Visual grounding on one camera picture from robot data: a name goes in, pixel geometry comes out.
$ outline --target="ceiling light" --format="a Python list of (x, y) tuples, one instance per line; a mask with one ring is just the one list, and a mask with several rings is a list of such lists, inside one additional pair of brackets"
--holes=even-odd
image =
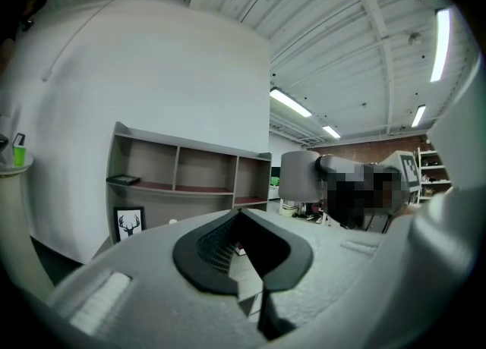
[(422, 115), (424, 114), (424, 112), (425, 112), (425, 105), (420, 105), (417, 108), (417, 114), (415, 115), (415, 118), (413, 119), (412, 127), (416, 127), (418, 125), (418, 123), (420, 122), (420, 119), (422, 118)]
[(337, 134), (337, 132), (332, 129), (331, 127), (322, 127), (328, 134), (330, 134), (335, 139), (340, 139), (341, 136)]
[(310, 113), (306, 108), (300, 106), (296, 101), (286, 96), (277, 88), (273, 88), (273, 90), (270, 91), (270, 96), (276, 99), (277, 101), (280, 101), (282, 104), (287, 105), (288, 107), (290, 107), (290, 109), (295, 110), (297, 113), (303, 115), (304, 117), (312, 116), (312, 113)]
[(434, 69), (431, 82), (442, 77), (443, 66), (446, 64), (447, 48), (449, 47), (450, 10), (443, 9), (437, 12), (437, 48), (435, 50)]

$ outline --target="framed picture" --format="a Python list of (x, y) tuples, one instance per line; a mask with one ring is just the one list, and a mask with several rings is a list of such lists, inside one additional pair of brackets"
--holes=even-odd
[(117, 176), (110, 176), (106, 179), (107, 182), (120, 184), (121, 186), (130, 186), (131, 184), (138, 182), (140, 178), (136, 176), (128, 176), (128, 175), (117, 175)]
[(145, 230), (143, 207), (115, 207), (113, 214), (117, 242)]
[(23, 146), (24, 142), (25, 134), (17, 134), (17, 136), (15, 136), (15, 140), (12, 146)]

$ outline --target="desk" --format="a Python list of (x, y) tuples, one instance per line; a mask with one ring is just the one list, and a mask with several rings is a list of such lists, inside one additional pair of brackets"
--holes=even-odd
[(23, 167), (15, 167), (11, 157), (0, 162), (0, 257), (18, 287), (45, 301), (54, 285), (33, 249), (22, 203), (21, 177), (32, 165), (33, 157), (27, 153)]

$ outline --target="white corrugated ceiling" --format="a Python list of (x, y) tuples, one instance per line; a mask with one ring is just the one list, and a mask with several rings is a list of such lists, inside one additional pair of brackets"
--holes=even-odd
[[(48, 0), (47, 10), (92, 0)], [(272, 99), (270, 131), (306, 145), (413, 134), (430, 128), (469, 75), (473, 48), (458, 16), (441, 81), (432, 0), (176, 0), (253, 28), (271, 45), (270, 81), (313, 112), (303, 118)], [(409, 37), (420, 33), (420, 43)], [(417, 106), (424, 122), (411, 129)]]

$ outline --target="black cable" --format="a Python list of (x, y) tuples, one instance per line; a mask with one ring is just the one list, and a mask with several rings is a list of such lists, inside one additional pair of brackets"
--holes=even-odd
[(368, 226), (366, 227), (366, 229), (365, 229), (364, 231), (368, 231), (368, 229), (369, 229), (369, 228), (370, 228), (370, 226), (371, 226), (371, 223), (373, 222), (373, 218), (374, 218), (374, 214), (371, 216), (371, 219), (370, 219), (370, 221), (369, 221), (369, 223), (368, 223)]
[(387, 222), (385, 223), (385, 227), (381, 231), (381, 234), (384, 234), (388, 230), (390, 223), (391, 223), (391, 221), (390, 221), (391, 218), (392, 218), (392, 216), (388, 215)]

